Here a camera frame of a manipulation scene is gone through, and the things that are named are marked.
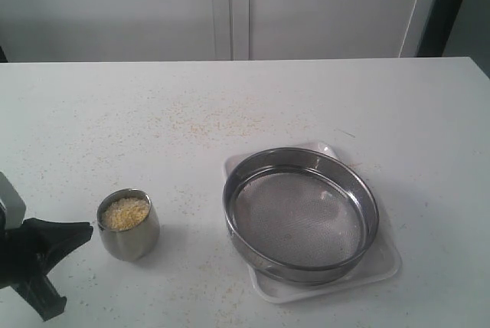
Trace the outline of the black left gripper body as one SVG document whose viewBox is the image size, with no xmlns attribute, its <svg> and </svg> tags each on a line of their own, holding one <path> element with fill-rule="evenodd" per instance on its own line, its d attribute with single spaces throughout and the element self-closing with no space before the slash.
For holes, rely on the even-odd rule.
<svg viewBox="0 0 490 328">
<path fill-rule="evenodd" d="M 49 221 L 28 218 L 17 228 L 7 229 L 7 215 L 1 209 L 1 289 L 16 285 L 30 286 L 45 280 L 49 241 L 43 233 Z"/>
</svg>

